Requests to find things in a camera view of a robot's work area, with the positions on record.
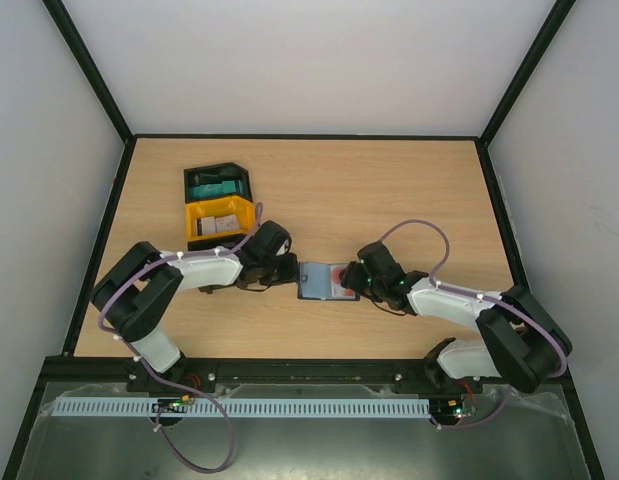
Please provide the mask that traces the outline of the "red circle card front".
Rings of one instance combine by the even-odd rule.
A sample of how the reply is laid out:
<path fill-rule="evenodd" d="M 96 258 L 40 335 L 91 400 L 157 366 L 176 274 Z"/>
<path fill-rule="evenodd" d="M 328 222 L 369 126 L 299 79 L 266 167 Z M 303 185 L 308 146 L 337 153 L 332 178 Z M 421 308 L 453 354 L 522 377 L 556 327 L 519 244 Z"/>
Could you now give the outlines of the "red circle card front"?
<path fill-rule="evenodd" d="M 341 276 L 345 268 L 345 264 L 333 264 L 330 266 L 331 297 L 335 300 L 356 299 L 356 293 L 342 284 Z"/>

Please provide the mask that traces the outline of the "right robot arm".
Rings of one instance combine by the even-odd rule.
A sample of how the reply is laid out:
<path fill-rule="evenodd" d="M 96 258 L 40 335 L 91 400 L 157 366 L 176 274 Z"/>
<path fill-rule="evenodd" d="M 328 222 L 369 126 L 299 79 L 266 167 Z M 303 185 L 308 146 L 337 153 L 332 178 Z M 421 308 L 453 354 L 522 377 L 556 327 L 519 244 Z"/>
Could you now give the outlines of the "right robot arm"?
<path fill-rule="evenodd" d="M 339 281 L 395 313 L 440 318 L 480 335 L 472 341 L 445 339 L 428 353 L 425 379 L 436 391 L 460 379 L 491 377 L 532 393 L 567 370 L 570 339 L 523 286 L 496 292 L 445 284 L 430 273 L 405 271 L 380 241 L 363 247 Z"/>

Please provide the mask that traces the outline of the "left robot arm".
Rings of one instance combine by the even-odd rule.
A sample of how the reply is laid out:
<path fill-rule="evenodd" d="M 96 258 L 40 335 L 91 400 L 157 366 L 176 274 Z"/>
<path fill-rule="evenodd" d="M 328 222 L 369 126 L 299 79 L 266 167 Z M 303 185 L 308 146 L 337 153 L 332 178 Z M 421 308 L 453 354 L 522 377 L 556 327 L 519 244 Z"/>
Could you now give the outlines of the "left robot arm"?
<path fill-rule="evenodd" d="M 95 285 L 90 301 L 100 312 L 98 326 L 124 342 L 157 376 L 176 383 L 184 378 L 185 355 L 160 327 L 176 294 L 245 289 L 298 280 L 290 234 L 266 221 L 228 248 L 169 252 L 142 241 L 121 257 Z"/>

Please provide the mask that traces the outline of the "dark blue card holder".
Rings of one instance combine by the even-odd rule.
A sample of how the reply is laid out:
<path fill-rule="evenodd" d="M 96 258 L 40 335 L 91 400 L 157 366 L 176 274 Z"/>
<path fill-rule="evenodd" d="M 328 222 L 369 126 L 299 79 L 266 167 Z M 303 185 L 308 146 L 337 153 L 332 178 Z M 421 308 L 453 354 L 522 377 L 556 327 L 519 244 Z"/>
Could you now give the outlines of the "dark blue card holder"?
<path fill-rule="evenodd" d="M 298 298 L 312 301 L 358 301 L 359 295 L 340 283 L 340 274 L 346 267 L 345 263 L 300 263 Z"/>

